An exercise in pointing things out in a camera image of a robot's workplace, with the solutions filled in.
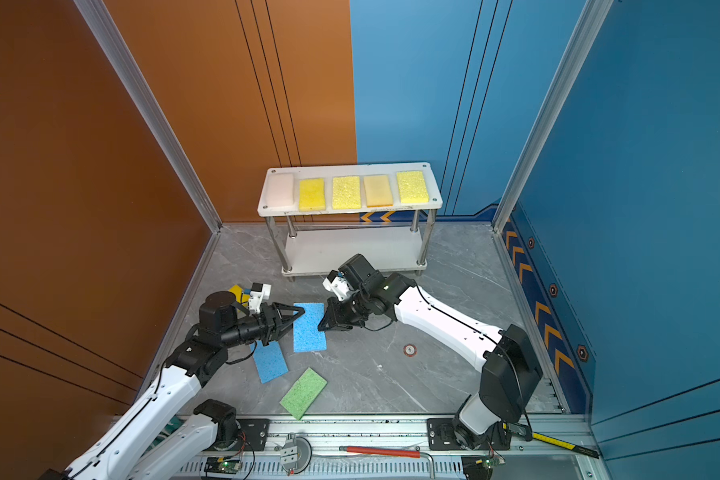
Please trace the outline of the white foam sponge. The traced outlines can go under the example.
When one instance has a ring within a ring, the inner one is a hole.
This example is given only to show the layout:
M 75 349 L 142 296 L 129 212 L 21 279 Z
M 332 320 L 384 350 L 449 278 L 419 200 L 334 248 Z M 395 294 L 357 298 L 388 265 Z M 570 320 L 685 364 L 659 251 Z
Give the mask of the white foam sponge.
M 295 203 L 295 180 L 292 174 L 272 174 L 267 179 L 265 205 L 268 209 L 283 209 Z

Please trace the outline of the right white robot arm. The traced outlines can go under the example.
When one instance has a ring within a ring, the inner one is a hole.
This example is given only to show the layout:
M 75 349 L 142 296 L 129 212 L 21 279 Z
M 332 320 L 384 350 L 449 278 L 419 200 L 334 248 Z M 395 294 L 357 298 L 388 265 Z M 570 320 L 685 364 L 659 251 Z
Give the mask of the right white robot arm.
M 527 416 L 527 405 L 543 369 L 525 330 L 485 324 L 450 307 L 399 273 L 388 276 L 356 254 L 323 280 L 331 293 L 320 331 L 364 328 L 372 315 L 423 331 L 465 359 L 480 373 L 479 388 L 451 421 L 456 444 L 488 446 L 500 428 Z

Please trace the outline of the yellow cellulose sponge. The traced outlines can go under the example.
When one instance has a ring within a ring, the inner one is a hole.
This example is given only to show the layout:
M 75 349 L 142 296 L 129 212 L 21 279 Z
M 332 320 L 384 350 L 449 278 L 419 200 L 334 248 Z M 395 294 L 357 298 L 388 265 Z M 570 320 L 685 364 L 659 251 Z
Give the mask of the yellow cellulose sponge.
M 429 202 L 426 179 L 422 171 L 397 172 L 396 182 L 402 205 L 418 205 Z
M 332 179 L 332 208 L 356 210 L 362 207 L 359 176 L 334 177 Z

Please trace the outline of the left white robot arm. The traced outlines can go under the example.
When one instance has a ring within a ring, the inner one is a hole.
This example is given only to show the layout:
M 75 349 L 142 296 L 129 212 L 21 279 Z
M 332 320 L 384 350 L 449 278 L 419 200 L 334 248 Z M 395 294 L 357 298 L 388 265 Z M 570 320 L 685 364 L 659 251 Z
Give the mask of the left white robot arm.
M 189 335 L 164 361 L 156 379 L 128 411 L 87 451 L 45 479 L 158 479 L 171 477 L 209 447 L 232 447 L 244 435 L 235 407 L 206 400 L 160 444 L 154 441 L 176 413 L 233 362 L 228 351 L 241 345 L 267 346 L 288 332 L 304 308 L 269 303 L 255 285 L 247 303 L 230 291 L 210 294 Z

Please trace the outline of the bright yellow foam sponge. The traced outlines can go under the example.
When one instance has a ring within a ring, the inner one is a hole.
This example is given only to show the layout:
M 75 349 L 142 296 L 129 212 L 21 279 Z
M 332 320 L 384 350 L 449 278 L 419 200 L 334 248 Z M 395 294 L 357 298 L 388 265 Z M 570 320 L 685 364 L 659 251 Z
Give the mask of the bright yellow foam sponge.
M 232 293 L 235 297 L 235 300 L 242 304 L 246 305 L 249 300 L 249 295 L 245 293 L 245 290 L 240 287 L 239 285 L 234 285 L 228 290 L 229 293 Z

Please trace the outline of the round grey socket plate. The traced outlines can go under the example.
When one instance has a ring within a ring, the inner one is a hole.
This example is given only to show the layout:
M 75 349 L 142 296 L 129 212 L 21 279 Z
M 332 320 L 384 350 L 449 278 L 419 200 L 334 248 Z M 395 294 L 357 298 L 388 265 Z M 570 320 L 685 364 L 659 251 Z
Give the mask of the round grey socket plate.
M 279 452 L 280 466 L 287 475 L 291 476 L 301 474 L 309 467 L 313 450 L 311 443 L 305 437 L 291 433 Z

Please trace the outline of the aluminium corner post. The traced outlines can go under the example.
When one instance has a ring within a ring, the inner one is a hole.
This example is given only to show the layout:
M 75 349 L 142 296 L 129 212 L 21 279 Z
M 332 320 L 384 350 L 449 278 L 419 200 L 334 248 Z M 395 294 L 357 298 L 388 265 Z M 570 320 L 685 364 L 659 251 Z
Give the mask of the aluminium corner post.
M 496 210 L 495 234 L 503 232 L 612 5 L 585 2 Z
M 218 232 L 221 217 L 106 4 L 100 0 L 75 0 L 74 4 L 202 219 L 211 232 Z

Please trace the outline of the white two-tier metal shelf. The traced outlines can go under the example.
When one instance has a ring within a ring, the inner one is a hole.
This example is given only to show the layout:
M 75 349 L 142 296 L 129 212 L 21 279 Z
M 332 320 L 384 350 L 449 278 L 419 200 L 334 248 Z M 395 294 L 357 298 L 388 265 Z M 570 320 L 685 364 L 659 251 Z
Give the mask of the white two-tier metal shelf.
M 428 203 L 400 203 L 396 173 L 401 171 L 424 173 Z M 268 209 L 265 205 L 267 179 L 281 173 L 294 176 L 295 203 L 283 209 Z M 366 206 L 363 177 L 369 175 L 389 177 L 393 206 Z M 344 176 L 360 177 L 360 209 L 332 208 L 332 179 Z M 299 181 L 314 178 L 325 180 L 326 209 L 300 212 Z M 265 176 L 257 212 L 266 223 L 283 275 L 295 278 L 324 275 L 355 254 L 364 255 L 382 271 L 421 272 L 427 267 L 428 249 L 442 205 L 443 197 L 431 165 L 419 161 L 271 168 Z

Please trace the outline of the yellow foam sponge front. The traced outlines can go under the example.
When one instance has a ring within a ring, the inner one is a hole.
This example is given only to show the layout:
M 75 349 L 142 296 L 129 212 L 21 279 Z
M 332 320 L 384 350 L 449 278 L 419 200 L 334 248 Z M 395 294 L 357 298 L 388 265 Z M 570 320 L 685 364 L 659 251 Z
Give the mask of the yellow foam sponge front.
M 324 211 L 326 209 L 325 180 L 323 178 L 299 181 L 300 212 Z

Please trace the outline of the green circuit board left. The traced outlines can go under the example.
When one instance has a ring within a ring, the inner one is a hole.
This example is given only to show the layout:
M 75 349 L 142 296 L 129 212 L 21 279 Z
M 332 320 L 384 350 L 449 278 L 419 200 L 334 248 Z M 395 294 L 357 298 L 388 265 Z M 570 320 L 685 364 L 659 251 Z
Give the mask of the green circuit board left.
M 237 475 L 242 470 L 242 461 L 231 457 L 207 457 L 203 475 Z

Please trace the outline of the yellow black tape measure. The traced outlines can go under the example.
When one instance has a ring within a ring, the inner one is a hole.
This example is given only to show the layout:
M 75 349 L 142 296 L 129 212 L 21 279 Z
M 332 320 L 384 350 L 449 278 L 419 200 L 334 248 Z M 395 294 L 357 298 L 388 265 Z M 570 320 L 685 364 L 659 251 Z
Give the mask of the yellow black tape measure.
M 561 439 L 550 437 L 541 433 L 534 432 L 529 425 L 503 423 L 503 428 L 512 433 L 514 436 L 520 437 L 526 442 L 539 441 L 547 445 L 552 445 L 576 454 L 584 455 L 587 457 L 599 459 L 600 453 L 592 448 L 588 448 L 581 445 L 576 445 Z

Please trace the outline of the circuit board right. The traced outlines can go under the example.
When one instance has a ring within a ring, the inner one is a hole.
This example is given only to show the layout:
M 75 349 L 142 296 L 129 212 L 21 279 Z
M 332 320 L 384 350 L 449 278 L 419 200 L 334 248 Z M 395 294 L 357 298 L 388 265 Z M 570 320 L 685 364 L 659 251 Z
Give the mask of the circuit board right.
M 496 451 L 491 451 L 487 456 L 481 457 L 475 464 L 486 471 L 493 471 L 496 467 L 505 465 L 505 458 Z

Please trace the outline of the orange-yellow thick sponge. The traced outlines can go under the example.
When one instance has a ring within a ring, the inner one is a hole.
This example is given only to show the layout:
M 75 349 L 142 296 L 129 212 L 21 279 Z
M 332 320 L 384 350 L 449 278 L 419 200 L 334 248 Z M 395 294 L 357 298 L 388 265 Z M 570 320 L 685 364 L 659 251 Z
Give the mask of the orange-yellow thick sponge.
M 382 208 L 394 205 L 394 196 L 387 175 L 364 176 L 363 187 L 367 207 Z

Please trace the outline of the green cellulose sponge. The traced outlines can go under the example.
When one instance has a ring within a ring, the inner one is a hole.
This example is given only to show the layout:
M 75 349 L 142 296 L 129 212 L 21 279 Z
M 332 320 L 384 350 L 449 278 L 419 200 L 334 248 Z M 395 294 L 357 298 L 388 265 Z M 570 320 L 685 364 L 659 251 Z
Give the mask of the green cellulose sponge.
M 326 385 L 326 379 L 307 368 L 280 400 L 280 405 L 294 419 L 301 420 Z

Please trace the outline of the aluminium left corner post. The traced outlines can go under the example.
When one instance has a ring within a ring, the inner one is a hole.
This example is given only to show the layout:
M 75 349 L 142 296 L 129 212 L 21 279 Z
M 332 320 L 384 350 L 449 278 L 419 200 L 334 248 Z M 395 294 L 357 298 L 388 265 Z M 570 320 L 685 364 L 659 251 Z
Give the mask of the aluminium left corner post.
M 221 217 L 106 4 L 100 0 L 75 0 L 74 4 L 202 219 L 211 232 L 218 232 Z

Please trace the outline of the red handled tool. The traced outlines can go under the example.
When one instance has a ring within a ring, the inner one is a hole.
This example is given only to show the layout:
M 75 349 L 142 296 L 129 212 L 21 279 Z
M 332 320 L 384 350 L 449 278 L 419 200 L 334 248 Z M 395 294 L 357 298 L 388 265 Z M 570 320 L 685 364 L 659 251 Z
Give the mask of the red handled tool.
M 435 479 L 435 462 L 433 457 L 426 452 L 418 450 L 404 450 L 404 449 L 389 449 L 389 448 L 376 448 L 376 447 L 364 447 L 364 446 L 339 446 L 341 452 L 360 454 L 360 455 L 376 455 L 376 456 L 388 456 L 388 457 L 400 457 L 400 458 L 412 458 L 412 459 L 425 459 L 429 465 L 429 478 Z

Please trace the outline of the aluminium right corner post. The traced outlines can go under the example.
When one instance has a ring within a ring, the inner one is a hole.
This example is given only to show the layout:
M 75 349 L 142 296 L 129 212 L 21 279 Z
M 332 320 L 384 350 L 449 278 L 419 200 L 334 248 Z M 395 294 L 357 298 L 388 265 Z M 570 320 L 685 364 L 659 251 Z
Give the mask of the aluminium right corner post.
M 585 2 L 496 210 L 495 234 L 503 232 L 612 5 Z

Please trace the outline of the aluminium front rail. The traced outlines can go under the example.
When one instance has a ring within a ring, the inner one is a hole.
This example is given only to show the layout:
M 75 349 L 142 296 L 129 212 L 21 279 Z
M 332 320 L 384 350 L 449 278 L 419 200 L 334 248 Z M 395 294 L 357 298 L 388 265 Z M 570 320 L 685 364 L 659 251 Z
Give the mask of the aluminium front rail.
M 445 414 L 245 415 L 249 445 L 228 479 L 287 479 L 280 462 L 292 437 L 311 447 L 300 479 L 606 479 L 605 462 L 580 415 L 534 414 L 533 438 L 517 428 L 469 450 L 446 437 Z

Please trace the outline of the blue cellulose sponge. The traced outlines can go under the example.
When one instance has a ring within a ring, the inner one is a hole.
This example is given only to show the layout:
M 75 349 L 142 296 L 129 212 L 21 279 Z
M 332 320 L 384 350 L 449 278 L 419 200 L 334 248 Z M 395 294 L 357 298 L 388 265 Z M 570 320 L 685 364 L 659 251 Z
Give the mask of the blue cellulose sponge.
M 277 341 L 272 341 L 267 345 L 257 342 L 256 348 L 253 350 L 253 359 L 262 384 L 288 372 L 282 348 Z
M 293 351 L 295 353 L 319 352 L 327 349 L 325 333 L 318 330 L 324 316 L 321 303 L 297 303 L 304 313 L 293 324 Z

